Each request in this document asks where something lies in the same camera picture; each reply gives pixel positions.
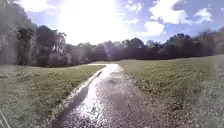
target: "asphalt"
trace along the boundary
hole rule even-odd
[[[54,128],[169,128],[164,106],[142,93],[117,64],[107,65],[54,122]]]

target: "path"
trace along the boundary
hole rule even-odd
[[[83,101],[54,127],[167,128],[168,117],[161,109],[124,76],[119,65],[109,64],[92,81]]]

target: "blue sky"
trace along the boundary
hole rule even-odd
[[[38,25],[67,34],[67,42],[101,43],[138,37],[166,41],[224,26],[223,0],[18,0]]]

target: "cloud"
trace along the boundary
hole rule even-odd
[[[128,0],[129,4],[132,4],[134,2],[134,0]]]
[[[137,35],[142,37],[148,36],[158,36],[164,32],[165,26],[159,22],[146,22],[144,27],[147,29],[147,32],[138,32]]]
[[[123,13],[123,12],[119,12],[119,13],[117,13],[117,16],[125,16],[126,14],[125,13]]]
[[[155,6],[150,8],[152,13],[150,17],[153,20],[161,19],[164,23],[170,24],[192,24],[191,20],[188,20],[188,15],[184,10],[174,10],[175,4],[181,0],[158,0],[154,2]]]
[[[135,18],[133,20],[125,21],[126,24],[137,24],[139,22],[139,19]]]
[[[195,22],[196,24],[212,21],[212,14],[208,12],[208,8],[198,10],[198,12],[195,13],[194,17],[199,17],[199,19]]]
[[[21,5],[26,12],[41,12],[48,9],[56,10],[55,6],[49,5],[48,0],[18,0],[15,3]]]
[[[136,14],[137,14],[142,10],[142,5],[139,2],[137,4],[130,4],[129,3],[125,6],[125,8],[128,9],[130,12],[135,11]]]

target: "green grass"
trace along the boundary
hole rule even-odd
[[[120,61],[170,118],[190,127],[224,127],[224,56],[165,61]]]
[[[44,121],[71,90],[102,67],[1,66],[0,109],[11,127],[34,127]]]

